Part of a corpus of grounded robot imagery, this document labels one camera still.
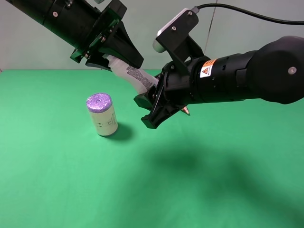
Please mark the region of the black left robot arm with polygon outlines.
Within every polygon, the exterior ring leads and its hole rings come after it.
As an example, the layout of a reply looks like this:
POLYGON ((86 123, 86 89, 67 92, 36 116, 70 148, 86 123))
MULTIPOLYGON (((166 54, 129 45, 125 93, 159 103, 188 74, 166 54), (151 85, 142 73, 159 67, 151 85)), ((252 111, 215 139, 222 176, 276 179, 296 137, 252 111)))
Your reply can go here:
POLYGON ((112 0, 104 10, 85 0, 11 0, 9 3, 74 47, 70 58, 110 70, 106 55, 141 68, 143 57, 130 40, 123 16, 127 7, 112 0))

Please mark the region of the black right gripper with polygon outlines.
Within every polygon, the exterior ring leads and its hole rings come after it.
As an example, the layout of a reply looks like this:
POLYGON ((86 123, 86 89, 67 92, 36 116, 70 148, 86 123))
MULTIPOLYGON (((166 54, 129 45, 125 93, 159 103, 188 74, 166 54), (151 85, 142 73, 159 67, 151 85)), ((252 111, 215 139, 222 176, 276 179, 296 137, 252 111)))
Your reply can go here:
POLYGON ((202 72, 209 67, 211 59, 203 56, 186 61, 181 69, 170 62, 156 84, 133 100, 150 112, 141 118, 149 129, 157 129, 164 121, 191 104, 211 102, 211 83, 202 72))

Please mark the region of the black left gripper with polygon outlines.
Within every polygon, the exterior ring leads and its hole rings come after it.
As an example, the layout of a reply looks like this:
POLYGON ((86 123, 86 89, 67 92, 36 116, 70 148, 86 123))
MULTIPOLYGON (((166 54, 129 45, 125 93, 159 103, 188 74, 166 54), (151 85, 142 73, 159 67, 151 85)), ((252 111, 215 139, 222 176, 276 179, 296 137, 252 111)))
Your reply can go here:
POLYGON ((97 14, 93 25, 85 33, 85 40, 74 49, 70 58, 80 63, 87 58, 85 65, 111 72, 109 60, 105 55, 114 56, 135 68, 141 68, 143 57, 129 38, 121 21, 127 7, 119 0, 112 0, 97 14))

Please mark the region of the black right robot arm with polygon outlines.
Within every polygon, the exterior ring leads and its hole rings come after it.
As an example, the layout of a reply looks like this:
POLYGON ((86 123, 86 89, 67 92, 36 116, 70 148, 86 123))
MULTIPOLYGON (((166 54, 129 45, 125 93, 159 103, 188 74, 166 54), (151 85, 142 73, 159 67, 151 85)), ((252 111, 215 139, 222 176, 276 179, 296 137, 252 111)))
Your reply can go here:
POLYGON ((304 40, 285 36, 244 54, 192 59, 182 69, 168 63, 157 86, 134 101, 149 111, 142 122, 155 129, 190 104, 260 98, 286 105, 303 96, 304 40))

